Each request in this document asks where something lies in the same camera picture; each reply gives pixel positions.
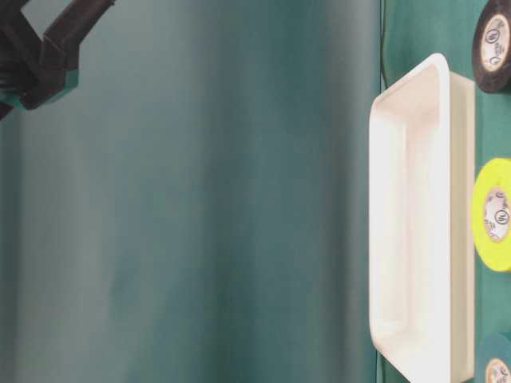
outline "label on tape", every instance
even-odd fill
[[[498,358],[489,361],[486,366],[486,383],[510,383],[511,373],[508,366]]]
[[[494,242],[501,242],[509,231],[509,206],[507,195],[500,188],[494,188],[486,197],[485,229]]]
[[[504,15],[496,14],[486,24],[481,41],[481,60],[487,71],[496,71],[504,64],[509,36],[509,23]]]

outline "green mat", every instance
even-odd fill
[[[382,71],[386,85],[434,52],[443,53],[450,69],[473,79],[471,52],[475,25],[485,0],[387,0],[383,18]],[[477,172],[494,157],[511,156],[511,96],[477,89]],[[476,257],[476,352],[481,340],[511,329],[511,276],[497,274]],[[406,381],[380,363],[379,381]]]

